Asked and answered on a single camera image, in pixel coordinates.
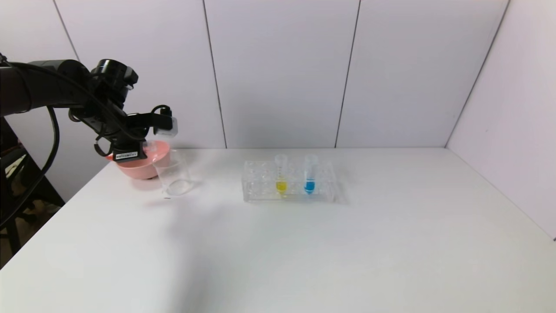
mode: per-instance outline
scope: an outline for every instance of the yellow liquid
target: yellow liquid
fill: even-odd
[[[287,182],[276,182],[276,190],[279,193],[285,193],[287,190]]]

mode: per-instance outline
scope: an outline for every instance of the label sticker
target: label sticker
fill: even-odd
[[[127,159],[127,158],[133,158],[138,156],[139,153],[138,152],[127,152],[127,153],[120,153],[120,154],[116,154],[116,160],[119,159]]]

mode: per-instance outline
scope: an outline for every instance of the test tube rack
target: test tube rack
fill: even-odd
[[[245,161],[241,180],[245,202],[333,202],[336,195],[336,176],[329,162],[317,165],[315,188],[311,193],[305,190],[305,168],[302,161],[288,162],[284,177],[279,180],[275,162]],[[286,182],[286,190],[279,192],[276,187],[277,182],[282,184]]]

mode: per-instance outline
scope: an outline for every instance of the white tabletop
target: white tabletop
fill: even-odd
[[[335,166],[340,203],[244,203],[244,160],[200,182],[109,164],[0,271],[0,312],[556,312],[556,243],[445,149],[279,150]]]

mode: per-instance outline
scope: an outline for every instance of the pink bowl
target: pink bowl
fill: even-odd
[[[170,145],[167,142],[160,140],[154,140],[152,141],[152,144],[154,144],[156,148],[146,149],[146,159],[116,163],[118,168],[124,174],[133,179],[149,179],[156,177],[156,169],[154,165],[152,165],[152,162],[155,159],[158,161],[166,158],[168,156],[168,152],[170,151]],[[112,160],[112,155],[107,156],[106,158]]]

